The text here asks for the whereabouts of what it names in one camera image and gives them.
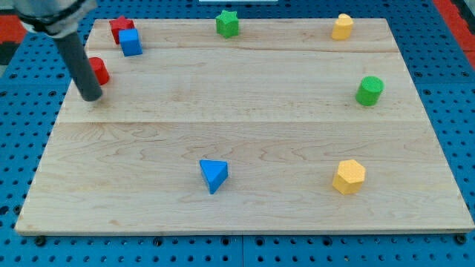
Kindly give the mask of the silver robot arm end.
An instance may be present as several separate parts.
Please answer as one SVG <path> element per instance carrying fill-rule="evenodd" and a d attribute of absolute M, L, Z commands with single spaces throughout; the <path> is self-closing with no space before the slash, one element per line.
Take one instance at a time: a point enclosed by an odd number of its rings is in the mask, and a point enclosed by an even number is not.
<path fill-rule="evenodd" d="M 96 0 L 13 0 L 26 31 L 55 39 L 75 33 L 79 22 L 95 8 Z"/>

